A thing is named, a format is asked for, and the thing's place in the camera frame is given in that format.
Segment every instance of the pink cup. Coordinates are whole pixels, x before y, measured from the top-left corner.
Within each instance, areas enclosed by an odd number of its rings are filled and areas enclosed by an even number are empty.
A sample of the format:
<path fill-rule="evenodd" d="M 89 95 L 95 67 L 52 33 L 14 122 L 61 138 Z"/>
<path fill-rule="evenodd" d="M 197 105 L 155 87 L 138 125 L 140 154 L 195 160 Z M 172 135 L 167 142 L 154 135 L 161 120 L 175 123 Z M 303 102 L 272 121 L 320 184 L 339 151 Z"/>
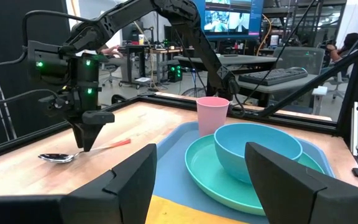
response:
<path fill-rule="evenodd" d="M 224 125 L 229 103 L 230 102 L 224 98 L 213 96 L 197 99 L 200 137 L 213 134 L 218 128 Z"/>

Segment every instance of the teal plate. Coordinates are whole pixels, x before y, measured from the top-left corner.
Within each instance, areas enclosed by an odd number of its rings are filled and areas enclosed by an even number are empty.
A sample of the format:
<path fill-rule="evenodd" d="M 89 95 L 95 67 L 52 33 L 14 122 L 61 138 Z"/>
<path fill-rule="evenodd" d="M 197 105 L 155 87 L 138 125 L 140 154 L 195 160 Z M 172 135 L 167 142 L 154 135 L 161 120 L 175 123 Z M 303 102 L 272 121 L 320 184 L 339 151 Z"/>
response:
<path fill-rule="evenodd" d="M 186 151 L 185 162 L 193 180 L 211 198 L 241 212 L 265 215 L 253 186 L 231 177 L 219 163 L 213 134 L 193 142 Z M 298 162 L 324 173 L 305 153 Z"/>

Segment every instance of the blue tray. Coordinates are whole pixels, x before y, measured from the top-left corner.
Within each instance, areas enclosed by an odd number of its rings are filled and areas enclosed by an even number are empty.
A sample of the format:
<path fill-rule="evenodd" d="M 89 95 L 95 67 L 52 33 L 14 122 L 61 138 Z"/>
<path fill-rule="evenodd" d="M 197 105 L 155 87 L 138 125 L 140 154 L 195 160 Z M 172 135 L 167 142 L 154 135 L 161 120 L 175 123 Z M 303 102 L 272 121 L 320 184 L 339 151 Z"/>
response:
<path fill-rule="evenodd" d="M 266 217 L 251 215 L 229 208 L 207 196 L 194 183 L 185 165 L 185 152 L 199 138 L 198 123 L 178 126 L 157 144 L 157 173 L 154 195 L 203 212 L 248 223 L 268 223 Z M 324 170 L 334 177 L 324 153 L 312 143 L 299 139 L 303 150 Z"/>

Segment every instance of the yellow mat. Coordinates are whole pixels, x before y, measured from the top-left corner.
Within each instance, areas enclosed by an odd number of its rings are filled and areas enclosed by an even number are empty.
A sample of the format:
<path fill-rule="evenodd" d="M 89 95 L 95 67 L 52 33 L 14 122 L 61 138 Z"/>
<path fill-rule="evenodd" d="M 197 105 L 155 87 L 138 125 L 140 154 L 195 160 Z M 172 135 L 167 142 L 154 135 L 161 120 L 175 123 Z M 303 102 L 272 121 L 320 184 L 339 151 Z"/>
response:
<path fill-rule="evenodd" d="M 170 200 L 152 196 L 146 224 L 236 224 L 239 221 L 201 212 Z"/>

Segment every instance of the metal spoon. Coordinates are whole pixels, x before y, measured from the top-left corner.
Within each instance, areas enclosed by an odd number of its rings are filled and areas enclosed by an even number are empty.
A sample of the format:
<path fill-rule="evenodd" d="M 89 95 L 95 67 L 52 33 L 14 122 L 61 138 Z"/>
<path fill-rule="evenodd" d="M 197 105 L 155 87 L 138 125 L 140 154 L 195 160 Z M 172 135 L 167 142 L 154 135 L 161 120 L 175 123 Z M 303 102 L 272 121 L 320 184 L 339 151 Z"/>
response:
<path fill-rule="evenodd" d="M 96 150 L 96 149 L 111 149 L 111 148 L 114 148 L 114 147 L 117 147 L 117 146 L 123 146 L 125 144 L 129 144 L 129 143 L 131 143 L 131 140 L 126 139 L 126 140 L 123 140 L 123 141 L 115 142 L 115 143 L 110 144 L 108 146 L 95 148 L 93 150 Z M 38 158 L 40 158 L 42 160 L 45 160 L 47 162 L 53 162 L 53 163 L 57 163 L 57 164 L 64 164 L 64 163 L 68 163 L 68 162 L 73 161 L 75 159 L 75 157 L 80 155 L 82 152 L 84 152 L 84 151 L 77 152 L 74 155 L 48 153 L 48 154 L 38 155 Z"/>

